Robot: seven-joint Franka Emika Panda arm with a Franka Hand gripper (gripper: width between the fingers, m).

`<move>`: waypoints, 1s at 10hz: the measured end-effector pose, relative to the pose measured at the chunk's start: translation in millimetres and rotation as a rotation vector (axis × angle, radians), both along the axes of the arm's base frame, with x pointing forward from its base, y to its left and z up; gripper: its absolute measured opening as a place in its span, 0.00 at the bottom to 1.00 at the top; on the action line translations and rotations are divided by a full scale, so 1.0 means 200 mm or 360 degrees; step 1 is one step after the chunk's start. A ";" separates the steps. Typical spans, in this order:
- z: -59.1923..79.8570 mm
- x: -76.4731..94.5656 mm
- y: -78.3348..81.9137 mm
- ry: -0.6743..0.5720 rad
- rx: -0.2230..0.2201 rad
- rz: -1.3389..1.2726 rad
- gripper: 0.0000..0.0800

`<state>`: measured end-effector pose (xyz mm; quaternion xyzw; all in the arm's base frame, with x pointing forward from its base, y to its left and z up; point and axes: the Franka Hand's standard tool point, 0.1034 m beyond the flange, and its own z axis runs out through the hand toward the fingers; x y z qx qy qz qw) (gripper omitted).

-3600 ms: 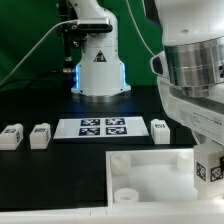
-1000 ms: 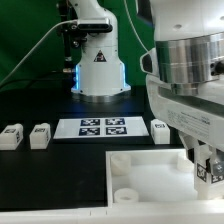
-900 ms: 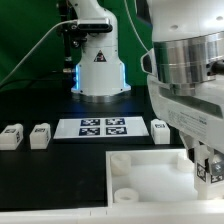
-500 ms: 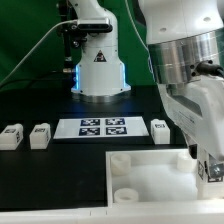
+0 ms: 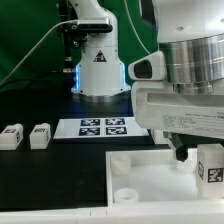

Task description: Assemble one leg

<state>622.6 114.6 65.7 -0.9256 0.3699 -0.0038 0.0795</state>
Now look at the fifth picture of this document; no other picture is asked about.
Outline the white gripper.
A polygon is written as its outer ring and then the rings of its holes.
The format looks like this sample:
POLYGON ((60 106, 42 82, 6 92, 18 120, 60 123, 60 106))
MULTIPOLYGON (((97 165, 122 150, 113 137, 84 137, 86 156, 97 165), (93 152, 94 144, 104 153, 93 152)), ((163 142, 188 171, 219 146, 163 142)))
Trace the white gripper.
POLYGON ((135 120, 142 128, 166 131, 174 158, 184 162, 188 149, 177 133, 224 139, 224 80, 213 87, 212 94, 181 95, 163 81, 137 81, 131 91, 135 120))

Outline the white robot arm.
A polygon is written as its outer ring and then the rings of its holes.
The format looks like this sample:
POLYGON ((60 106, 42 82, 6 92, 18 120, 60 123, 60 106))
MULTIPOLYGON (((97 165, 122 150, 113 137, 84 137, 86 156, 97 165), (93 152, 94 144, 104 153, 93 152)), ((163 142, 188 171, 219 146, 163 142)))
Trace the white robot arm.
POLYGON ((158 50, 126 69, 117 19, 97 0, 69 0, 87 34, 73 92, 89 99, 131 92, 143 128, 224 139, 224 0, 139 0, 158 50), (135 81, 125 82, 124 72, 135 81))

